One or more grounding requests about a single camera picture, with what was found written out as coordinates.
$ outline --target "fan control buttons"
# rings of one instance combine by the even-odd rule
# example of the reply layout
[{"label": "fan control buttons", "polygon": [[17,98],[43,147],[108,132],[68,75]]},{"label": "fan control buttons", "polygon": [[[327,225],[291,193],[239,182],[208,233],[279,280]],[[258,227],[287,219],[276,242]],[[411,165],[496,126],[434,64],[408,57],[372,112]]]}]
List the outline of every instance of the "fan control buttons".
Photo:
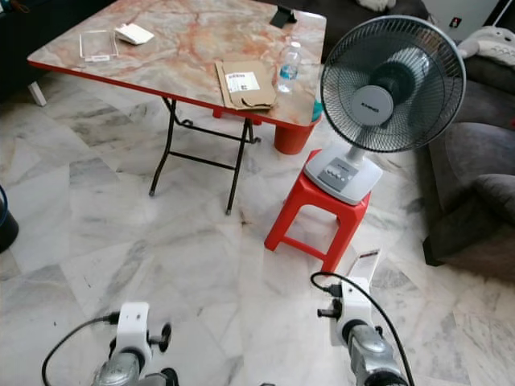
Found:
[{"label": "fan control buttons", "polygon": [[328,186],[341,191],[356,173],[356,168],[340,158],[334,158],[318,177]]}]

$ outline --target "stool leg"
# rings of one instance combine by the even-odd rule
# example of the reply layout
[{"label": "stool leg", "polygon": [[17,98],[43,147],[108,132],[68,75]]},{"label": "stool leg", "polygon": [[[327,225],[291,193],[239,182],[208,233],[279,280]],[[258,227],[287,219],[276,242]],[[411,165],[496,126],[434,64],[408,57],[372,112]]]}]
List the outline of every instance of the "stool leg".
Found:
[{"label": "stool leg", "polygon": [[357,230],[359,223],[353,229],[345,228],[345,222],[338,219],[340,222],[340,228],[335,234],[335,238],[332,240],[331,246],[329,247],[326,257],[322,264],[322,270],[327,272],[335,272],[336,267],[340,263],[341,257],[344,255],[345,250],[350,244],[354,233]]},{"label": "stool leg", "polygon": [[286,235],[286,232],[288,232],[291,223],[295,220],[300,207],[301,205],[298,205],[294,201],[286,201],[282,207],[281,213],[279,213],[279,216],[275,220],[274,226],[270,229],[266,237],[265,247],[267,249],[274,251],[277,248],[284,235]]}]

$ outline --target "black metal table leg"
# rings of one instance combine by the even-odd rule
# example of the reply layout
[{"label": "black metal table leg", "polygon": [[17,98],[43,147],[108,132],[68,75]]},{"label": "black metal table leg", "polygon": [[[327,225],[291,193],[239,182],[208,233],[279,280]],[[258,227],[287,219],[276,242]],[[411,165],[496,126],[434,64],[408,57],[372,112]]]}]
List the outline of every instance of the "black metal table leg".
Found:
[{"label": "black metal table leg", "polygon": [[240,174],[241,160],[243,158],[243,149],[245,148],[245,142],[247,139],[247,130],[249,132],[252,130],[252,120],[249,118],[246,118],[245,122],[243,122],[243,132],[241,133],[240,148],[238,149],[238,158],[236,160],[236,166],[234,167],[233,184],[231,185],[231,193],[229,194],[227,210],[225,211],[227,216],[231,214],[231,210],[233,209],[234,195],[236,194],[236,185],[238,184],[238,175]]},{"label": "black metal table leg", "polygon": [[254,130],[253,130],[252,126],[253,125],[252,125],[252,121],[251,121],[250,125],[249,125],[249,143],[254,144],[257,142],[261,142],[260,137],[254,137]]},{"label": "black metal table leg", "polygon": [[[245,122],[243,123],[243,130],[241,132],[241,136],[240,137],[236,137],[234,135],[230,135],[230,134],[226,134],[226,133],[220,133],[220,132],[216,132],[216,131],[212,131],[212,130],[209,130],[209,129],[204,129],[204,128],[195,126],[193,124],[193,122],[191,120],[189,120],[189,119],[184,119],[184,120],[180,121],[179,118],[177,117],[177,115],[175,115],[175,107],[177,105],[177,101],[171,100],[171,102],[170,102],[165,97],[163,98],[163,100],[164,100],[165,105],[168,107],[168,110],[170,111],[170,121],[168,123],[167,144],[165,146],[165,149],[164,149],[164,152],[163,152],[163,156],[161,157],[161,161],[159,161],[158,167],[155,170],[154,179],[152,180],[152,184],[150,186],[149,195],[153,196],[154,193],[155,193],[155,188],[156,188],[156,186],[158,184],[159,176],[161,175],[161,170],[163,169],[164,164],[167,161],[168,155],[174,155],[176,157],[181,157],[181,158],[190,159],[190,160],[196,161],[196,162],[206,163],[206,164],[211,165],[211,166],[222,167],[222,168],[225,168],[225,169],[233,170],[233,173],[234,173],[233,174],[233,184],[231,185],[231,191],[230,191],[230,194],[229,194],[229,201],[227,202],[227,210],[225,211],[225,213],[227,215],[230,215],[231,214],[231,210],[233,208],[234,196],[236,194],[236,186],[237,186],[237,182],[238,182],[238,176],[240,174],[241,160],[243,159],[243,150],[245,148],[245,143],[261,142],[260,138],[254,137],[253,127],[252,127],[252,120],[249,119],[249,118],[245,119]],[[195,130],[195,131],[199,131],[201,133],[207,133],[207,134],[211,134],[211,135],[216,135],[218,137],[223,137],[223,138],[227,138],[227,139],[232,139],[234,141],[239,141],[240,142],[240,146],[238,148],[238,156],[237,156],[237,160],[236,160],[236,165],[235,166],[233,166],[233,165],[226,165],[226,164],[223,164],[223,163],[210,161],[208,159],[195,157],[195,156],[192,156],[190,154],[183,154],[183,153],[179,153],[177,151],[172,151],[171,150],[171,139],[172,139],[172,134],[173,134],[173,131],[174,131],[174,123],[176,125],[185,127],[187,129],[192,129],[192,130]]]},{"label": "black metal table leg", "polygon": [[174,133],[174,120],[175,120],[175,107],[177,106],[177,101],[172,100],[171,103],[167,98],[163,98],[164,103],[167,105],[170,110],[170,120],[168,123],[168,135],[167,135],[167,144],[164,148],[163,156],[161,157],[161,161],[159,161],[158,168],[155,170],[154,179],[152,180],[152,185],[150,186],[150,191],[148,192],[150,197],[154,196],[155,187],[158,184],[159,175],[161,174],[161,170],[163,169],[164,163],[167,161],[168,155],[170,153],[171,148],[171,136]]}]

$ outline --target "fan neck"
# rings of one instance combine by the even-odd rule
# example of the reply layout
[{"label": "fan neck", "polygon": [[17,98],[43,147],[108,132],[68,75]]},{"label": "fan neck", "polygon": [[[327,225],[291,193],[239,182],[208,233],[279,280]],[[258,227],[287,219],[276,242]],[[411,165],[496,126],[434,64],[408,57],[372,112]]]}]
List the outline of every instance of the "fan neck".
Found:
[{"label": "fan neck", "polygon": [[353,146],[348,151],[345,156],[347,161],[354,166],[359,166],[363,162],[363,157],[365,156],[365,150],[360,149],[359,147]]}]

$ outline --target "white card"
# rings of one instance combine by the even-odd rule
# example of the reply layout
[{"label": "white card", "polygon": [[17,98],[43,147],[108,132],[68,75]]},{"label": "white card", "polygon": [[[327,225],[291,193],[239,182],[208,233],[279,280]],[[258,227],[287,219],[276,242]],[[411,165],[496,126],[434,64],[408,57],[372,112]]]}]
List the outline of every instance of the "white card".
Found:
[{"label": "white card", "polygon": [[232,72],[225,74],[229,92],[258,90],[259,84],[253,72]]},{"label": "white card", "polygon": [[154,37],[154,34],[133,23],[128,26],[122,24],[121,27],[115,28],[114,30],[119,39],[132,44],[143,44]]}]

